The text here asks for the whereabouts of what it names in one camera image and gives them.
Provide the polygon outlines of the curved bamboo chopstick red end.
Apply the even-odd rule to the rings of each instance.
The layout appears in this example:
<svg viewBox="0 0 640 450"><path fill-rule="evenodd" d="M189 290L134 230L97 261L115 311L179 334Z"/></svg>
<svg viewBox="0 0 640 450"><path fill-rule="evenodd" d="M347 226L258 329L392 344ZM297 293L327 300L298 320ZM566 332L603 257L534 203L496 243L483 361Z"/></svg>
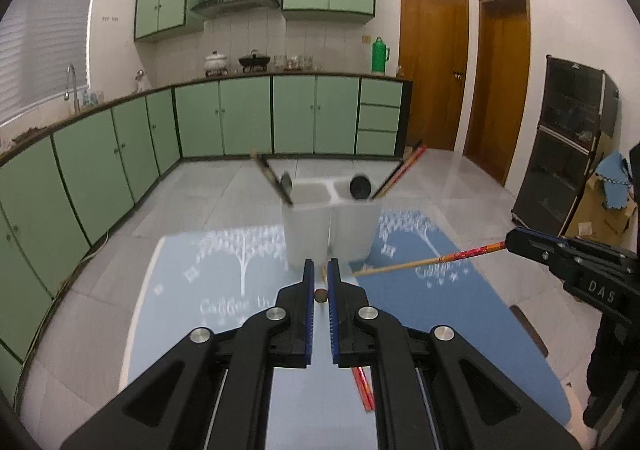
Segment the curved bamboo chopstick red end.
<svg viewBox="0 0 640 450"><path fill-rule="evenodd" d="M432 257L431 259L419 259L418 261L412 261L408 263L395 264L384 267L375 267L375 268L362 268L354 272L355 277L364 277L364 276L372 276L383 273L390 273L391 271L398 271L404 269L411 269L422 266L432 266L432 265L440 265L447 264L457 261L462 261L462 259L474 259L474 257L482 256L485 254L496 253L502 251L506 248L506 243L504 241L500 241L497 243L482 245L481 247L472 248L469 250L464 250L457 253L440 255L436 257Z"/></svg>

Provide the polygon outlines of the green lower kitchen cabinets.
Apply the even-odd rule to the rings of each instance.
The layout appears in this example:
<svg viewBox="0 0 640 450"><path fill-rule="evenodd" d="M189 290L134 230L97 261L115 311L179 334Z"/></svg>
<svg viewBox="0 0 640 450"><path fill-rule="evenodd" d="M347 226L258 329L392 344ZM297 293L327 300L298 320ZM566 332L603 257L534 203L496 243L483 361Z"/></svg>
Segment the green lower kitchen cabinets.
<svg viewBox="0 0 640 450"><path fill-rule="evenodd" d="M245 74L168 86L40 129L1 158L1 389L64 282L179 162L271 155L393 159L412 84L356 74Z"/></svg>

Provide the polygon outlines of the blue cloth on box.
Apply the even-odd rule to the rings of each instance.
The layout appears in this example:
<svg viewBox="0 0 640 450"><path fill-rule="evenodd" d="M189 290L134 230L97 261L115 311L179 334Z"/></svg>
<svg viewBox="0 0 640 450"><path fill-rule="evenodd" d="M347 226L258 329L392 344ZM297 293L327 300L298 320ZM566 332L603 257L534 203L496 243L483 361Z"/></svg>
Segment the blue cloth on box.
<svg viewBox="0 0 640 450"><path fill-rule="evenodd" d="M630 166L620 151L614 150L603 158L596 167L596 175L602 183L607 210L624 209L634 199Z"/></svg>

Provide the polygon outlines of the brown wooden door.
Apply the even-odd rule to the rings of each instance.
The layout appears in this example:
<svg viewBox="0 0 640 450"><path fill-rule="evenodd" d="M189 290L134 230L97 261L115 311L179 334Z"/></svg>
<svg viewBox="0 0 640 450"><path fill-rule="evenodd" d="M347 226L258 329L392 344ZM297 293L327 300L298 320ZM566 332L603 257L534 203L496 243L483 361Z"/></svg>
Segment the brown wooden door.
<svg viewBox="0 0 640 450"><path fill-rule="evenodd" d="M469 55L469 0L400 0L398 67L412 82L407 140L454 149Z"/></svg>
<svg viewBox="0 0 640 450"><path fill-rule="evenodd" d="M529 0L480 0L475 84L463 155L506 184L530 64Z"/></svg>

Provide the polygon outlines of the red chopstick in holder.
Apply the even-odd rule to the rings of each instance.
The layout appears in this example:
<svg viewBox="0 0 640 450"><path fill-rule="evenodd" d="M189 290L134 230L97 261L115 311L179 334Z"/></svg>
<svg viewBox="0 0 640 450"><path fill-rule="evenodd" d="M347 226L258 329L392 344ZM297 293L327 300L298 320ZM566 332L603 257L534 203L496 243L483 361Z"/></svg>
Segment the red chopstick in holder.
<svg viewBox="0 0 640 450"><path fill-rule="evenodd" d="M408 157L404 161L398 164L395 169L390 173L390 176L383 181L383 184L373 192L371 200L381 199L388 194L398 181L412 168L413 164L418 161L424 152L426 147L423 145L423 140L419 140L412 148Z"/></svg>

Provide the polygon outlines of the black ladle in holder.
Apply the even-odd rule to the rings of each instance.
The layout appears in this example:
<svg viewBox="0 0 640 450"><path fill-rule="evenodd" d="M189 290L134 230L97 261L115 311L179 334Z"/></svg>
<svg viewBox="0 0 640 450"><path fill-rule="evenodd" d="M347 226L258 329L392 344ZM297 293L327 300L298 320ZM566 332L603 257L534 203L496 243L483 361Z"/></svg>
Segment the black ladle in holder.
<svg viewBox="0 0 640 450"><path fill-rule="evenodd" d="M356 174L348 185L349 195L354 200L368 200L371 196L372 185L369 177L364 174Z"/></svg>

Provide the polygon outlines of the grey spoon in holder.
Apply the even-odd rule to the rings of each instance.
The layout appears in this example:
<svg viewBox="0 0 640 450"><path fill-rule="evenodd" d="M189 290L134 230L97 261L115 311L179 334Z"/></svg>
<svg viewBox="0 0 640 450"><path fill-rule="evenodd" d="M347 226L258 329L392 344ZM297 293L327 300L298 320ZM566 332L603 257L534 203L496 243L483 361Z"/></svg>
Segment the grey spoon in holder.
<svg viewBox="0 0 640 450"><path fill-rule="evenodd" d="M284 172L280 178L280 184L285 193L289 196L291 195L293 182L290 173Z"/></svg>

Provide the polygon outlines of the dark-tipped chopstick in holder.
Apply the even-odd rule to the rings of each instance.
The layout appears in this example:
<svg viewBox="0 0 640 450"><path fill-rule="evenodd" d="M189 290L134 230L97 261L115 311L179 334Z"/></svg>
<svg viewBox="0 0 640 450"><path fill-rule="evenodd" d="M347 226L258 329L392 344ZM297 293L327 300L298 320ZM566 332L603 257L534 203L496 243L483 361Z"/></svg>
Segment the dark-tipped chopstick in holder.
<svg viewBox="0 0 640 450"><path fill-rule="evenodd" d="M262 175L265 176L265 179L279 196L282 203L287 207L292 207L294 203L291 199L290 192L281 183L280 179L277 177L276 172L273 171L273 168L269 164L268 159L256 150L250 151L250 158L254 161L259 171L262 172Z"/></svg>

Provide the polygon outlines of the green thermos flask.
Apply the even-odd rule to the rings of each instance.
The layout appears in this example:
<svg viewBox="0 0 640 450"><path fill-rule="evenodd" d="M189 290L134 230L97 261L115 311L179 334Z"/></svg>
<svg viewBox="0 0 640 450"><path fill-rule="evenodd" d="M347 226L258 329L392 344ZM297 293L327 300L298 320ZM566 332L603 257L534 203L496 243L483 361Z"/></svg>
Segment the green thermos flask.
<svg viewBox="0 0 640 450"><path fill-rule="evenodd" d="M390 59L390 49L381 36L378 36L371 48L371 72L384 74L388 59Z"/></svg>

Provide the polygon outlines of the chrome sink faucet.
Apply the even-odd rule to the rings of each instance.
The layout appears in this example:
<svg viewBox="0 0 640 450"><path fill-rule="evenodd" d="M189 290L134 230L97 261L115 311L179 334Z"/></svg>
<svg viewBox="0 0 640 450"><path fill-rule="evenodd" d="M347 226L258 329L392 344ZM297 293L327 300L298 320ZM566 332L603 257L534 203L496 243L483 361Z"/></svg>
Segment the chrome sink faucet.
<svg viewBox="0 0 640 450"><path fill-rule="evenodd" d="M63 99L72 104L73 114L80 112L80 101L78 97L77 74L73 64L69 64L65 70L65 92Z"/></svg>

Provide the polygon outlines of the glass jars on counter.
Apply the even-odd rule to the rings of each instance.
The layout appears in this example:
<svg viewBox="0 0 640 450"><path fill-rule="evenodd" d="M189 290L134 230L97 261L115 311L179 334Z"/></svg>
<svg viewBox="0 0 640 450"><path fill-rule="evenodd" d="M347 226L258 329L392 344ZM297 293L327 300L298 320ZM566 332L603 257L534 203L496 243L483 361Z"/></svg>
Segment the glass jars on counter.
<svg viewBox="0 0 640 450"><path fill-rule="evenodd" d="M311 55L274 55L271 59L273 69L277 72L317 72L322 65Z"/></svg>

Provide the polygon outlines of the white cooking pot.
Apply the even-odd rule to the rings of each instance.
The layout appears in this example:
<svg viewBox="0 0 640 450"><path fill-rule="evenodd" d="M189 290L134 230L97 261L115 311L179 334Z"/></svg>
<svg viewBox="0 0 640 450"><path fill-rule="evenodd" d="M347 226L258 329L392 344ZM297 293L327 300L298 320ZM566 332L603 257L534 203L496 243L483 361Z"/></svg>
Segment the white cooking pot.
<svg viewBox="0 0 640 450"><path fill-rule="evenodd" d="M228 73L228 56L213 51L204 59L205 77L220 77Z"/></svg>

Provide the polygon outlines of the black wok on stove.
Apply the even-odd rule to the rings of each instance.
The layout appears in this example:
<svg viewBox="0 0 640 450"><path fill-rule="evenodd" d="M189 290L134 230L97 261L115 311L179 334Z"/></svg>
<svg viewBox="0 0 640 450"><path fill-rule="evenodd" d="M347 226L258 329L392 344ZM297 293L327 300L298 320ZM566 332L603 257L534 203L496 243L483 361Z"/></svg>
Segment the black wok on stove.
<svg viewBox="0 0 640 450"><path fill-rule="evenodd" d="M240 66L244 73L247 72L264 72L270 64L271 57L264 53L253 50L247 55L239 58Z"/></svg>

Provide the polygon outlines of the window blind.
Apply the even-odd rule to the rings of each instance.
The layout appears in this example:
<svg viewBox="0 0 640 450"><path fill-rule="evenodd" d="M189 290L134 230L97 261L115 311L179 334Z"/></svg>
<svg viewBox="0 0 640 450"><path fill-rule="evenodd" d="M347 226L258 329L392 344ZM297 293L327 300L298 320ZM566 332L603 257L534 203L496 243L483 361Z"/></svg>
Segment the window blind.
<svg viewBox="0 0 640 450"><path fill-rule="evenodd" d="M1 120L89 85L92 0L12 0L1 19Z"/></svg>

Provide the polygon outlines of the range hood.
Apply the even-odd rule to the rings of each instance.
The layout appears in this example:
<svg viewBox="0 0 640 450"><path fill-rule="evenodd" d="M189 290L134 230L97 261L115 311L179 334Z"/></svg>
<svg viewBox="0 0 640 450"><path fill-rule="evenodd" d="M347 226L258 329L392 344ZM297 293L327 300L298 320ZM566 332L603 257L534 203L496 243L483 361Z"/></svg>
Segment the range hood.
<svg viewBox="0 0 640 450"><path fill-rule="evenodd" d="M194 5L190 11L206 19L214 19L222 14L245 12L246 10L278 10L278 0L206 0Z"/></svg>

